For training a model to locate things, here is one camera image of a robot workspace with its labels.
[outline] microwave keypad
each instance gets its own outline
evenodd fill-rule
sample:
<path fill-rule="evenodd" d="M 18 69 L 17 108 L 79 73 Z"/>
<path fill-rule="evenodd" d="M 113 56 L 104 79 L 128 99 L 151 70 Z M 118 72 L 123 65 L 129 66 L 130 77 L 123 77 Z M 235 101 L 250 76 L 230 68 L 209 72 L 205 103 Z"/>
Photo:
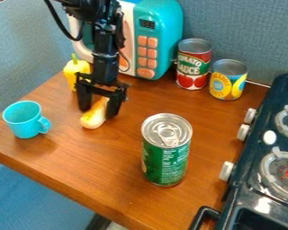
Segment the microwave keypad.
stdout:
<path fill-rule="evenodd" d="M 158 62 L 156 58 L 158 52 L 157 38 L 148 38 L 146 36 L 138 36 L 138 65 L 137 74 L 146 78 L 153 78 L 155 76 L 154 69 L 157 67 Z"/>

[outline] blue cup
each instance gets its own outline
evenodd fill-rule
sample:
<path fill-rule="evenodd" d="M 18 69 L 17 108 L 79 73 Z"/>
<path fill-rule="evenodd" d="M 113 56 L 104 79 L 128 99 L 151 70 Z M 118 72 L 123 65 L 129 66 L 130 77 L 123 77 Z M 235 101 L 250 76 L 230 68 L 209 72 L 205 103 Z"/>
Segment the blue cup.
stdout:
<path fill-rule="evenodd" d="M 41 116 L 41 106 L 37 102 L 20 101 L 8 106 L 3 120 L 18 138 L 31 138 L 39 133 L 47 133 L 51 128 L 48 119 Z"/>

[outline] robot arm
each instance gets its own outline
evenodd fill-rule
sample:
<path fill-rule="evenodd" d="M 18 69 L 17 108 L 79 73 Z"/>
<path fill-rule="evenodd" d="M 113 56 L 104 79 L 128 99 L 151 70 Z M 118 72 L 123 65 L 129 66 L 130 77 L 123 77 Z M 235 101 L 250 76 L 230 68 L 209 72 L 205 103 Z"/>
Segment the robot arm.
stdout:
<path fill-rule="evenodd" d="M 94 43 L 94 72 L 90 75 L 76 73 L 76 93 L 81 111 L 91 108 L 92 94 L 109 97 L 107 119 L 118 114 L 126 101 L 126 84 L 117 81 L 120 49 L 124 47 L 122 32 L 123 13 L 117 0 L 56 0 L 65 12 L 82 22 L 79 34 L 72 37 L 55 12 L 50 0 L 44 0 L 58 27 L 71 40 L 82 39 L 84 22 L 92 25 Z M 98 88 L 97 85 L 116 87 L 114 91 Z"/>

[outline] can lid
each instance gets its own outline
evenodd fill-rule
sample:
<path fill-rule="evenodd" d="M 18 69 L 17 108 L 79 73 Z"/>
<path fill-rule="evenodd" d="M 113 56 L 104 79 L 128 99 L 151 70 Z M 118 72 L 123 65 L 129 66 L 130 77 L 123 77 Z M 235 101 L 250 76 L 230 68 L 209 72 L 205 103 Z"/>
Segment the can lid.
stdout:
<path fill-rule="evenodd" d="M 244 75 L 247 73 L 247 67 L 237 60 L 221 59 L 212 65 L 212 71 L 223 75 Z"/>
<path fill-rule="evenodd" d="M 210 52 L 212 50 L 212 45 L 207 40 L 187 39 L 181 40 L 178 43 L 178 49 L 182 52 L 202 54 Z"/>
<path fill-rule="evenodd" d="M 152 145 L 162 148 L 179 147 L 187 143 L 193 134 L 190 123 L 172 113 L 159 113 L 145 119 L 142 136 Z"/>

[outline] green can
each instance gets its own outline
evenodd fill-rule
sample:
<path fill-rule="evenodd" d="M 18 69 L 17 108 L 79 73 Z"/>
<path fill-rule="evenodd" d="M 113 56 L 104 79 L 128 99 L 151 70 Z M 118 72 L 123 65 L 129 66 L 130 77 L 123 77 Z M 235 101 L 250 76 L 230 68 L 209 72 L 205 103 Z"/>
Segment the green can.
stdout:
<path fill-rule="evenodd" d="M 185 176 L 193 129 L 175 114 L 159 113 L 141 127 L 142 170 L 157 186 L 169 187 Z"/>

